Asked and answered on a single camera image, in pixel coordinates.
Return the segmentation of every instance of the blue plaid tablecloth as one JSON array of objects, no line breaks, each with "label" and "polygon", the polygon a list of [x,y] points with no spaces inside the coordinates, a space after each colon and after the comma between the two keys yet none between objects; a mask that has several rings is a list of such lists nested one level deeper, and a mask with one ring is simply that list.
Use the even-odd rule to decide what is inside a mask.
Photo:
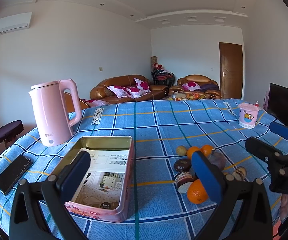
[{"label": "blue plaid tablecloth", "polygon": [[[228,111],[229,103],[233,113]],[[99,125],[92,125],[96,107],[85,109],[82,120],[73,127],[74,135],[66,143],[45,147],[35,128],[4,152],[0,173],[22,154],[33,161],[24,178],[29,182],[44,181],[81,136],[121,136],[134,139],[136,164],[131,187],[128,219],[109,223],[72,214],[81,230],[94,239],[193,239],[212,214],[216,204],[207,200],[195,205],[186,194],[179,194],[174,184],[173,164],[178,158],[176,148],[184,145],[214,146],[226,157],[224,172],[238,166],[247,169],[246,181],[261,178],[267,188],[273,220],[278,218],[280,194],[270,192],[267,165],[245,150],[245,140],[251,136],[269,143],[288,154],[288,141],[269,131],[276,122],[260,111],[254,129],[239,126],[238,104],[242,100],[145,101],[102,106]],[[4,196],[0,191],[0,227],[9,232],[9,219],[17,185]],[[229,220],[223,237],[227,236],[237,216],[240,203]],[[53,234],[62,238],[49,211],[41,204]]]}]

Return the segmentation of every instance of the kettle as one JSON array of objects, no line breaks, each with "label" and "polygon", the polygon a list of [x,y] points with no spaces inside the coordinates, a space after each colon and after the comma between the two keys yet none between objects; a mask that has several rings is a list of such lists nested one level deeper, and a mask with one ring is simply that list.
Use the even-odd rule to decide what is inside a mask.
[{"label": "kettle", "polygon": [[[57,146],[73,136],[72,126],[82,118],[77,87],[73,80],[51,81],[31,87],[29,92],[41,141],[45,146]],[[75,117],[69,120],[64,90],[72,94]]]}]

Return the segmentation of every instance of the door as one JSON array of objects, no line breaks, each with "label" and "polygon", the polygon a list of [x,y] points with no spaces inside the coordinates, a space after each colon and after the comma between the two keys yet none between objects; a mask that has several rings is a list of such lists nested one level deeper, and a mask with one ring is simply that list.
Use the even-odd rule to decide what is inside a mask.
[{"label": "door", "polygon": [[241,99],[243,90],[242,45],[219,43],[222,98]]}]

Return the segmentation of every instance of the black flat screen tv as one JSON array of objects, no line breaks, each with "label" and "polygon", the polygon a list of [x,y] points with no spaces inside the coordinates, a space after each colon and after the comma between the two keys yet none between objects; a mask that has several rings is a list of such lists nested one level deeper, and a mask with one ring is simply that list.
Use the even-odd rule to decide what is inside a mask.
[{"label": "black flat screen tv", "polygon": [[267,112],[288,126],[288,88],[271,83]]}]

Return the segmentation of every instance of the white wall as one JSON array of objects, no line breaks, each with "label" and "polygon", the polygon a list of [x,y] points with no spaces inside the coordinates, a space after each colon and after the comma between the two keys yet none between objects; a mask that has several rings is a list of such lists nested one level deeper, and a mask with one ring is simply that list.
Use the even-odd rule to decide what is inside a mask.
[{"label": "white wall", "polygon": [[151,30],[152,56],[175,78],[200,74],[220,84],[219,42],[241,44],[241,28],[181,25]]},{"label": "white wall", "polygon": [[0,127],[17,119],[25,132],[35,127],[28,94],[35,84],[71,78],[79,96],[89,99],[90,90],[105,78],[150,78],[150,30],[142,25],[102,9],[60,1],[6,7],[0,18],[31,11],[29,29],[0,36]]},{"label": "white wall", "polygon": [[244,99],[263,105],[270,82],[288,87],[288,8],[282,0],[257,0],[243,28]]}]

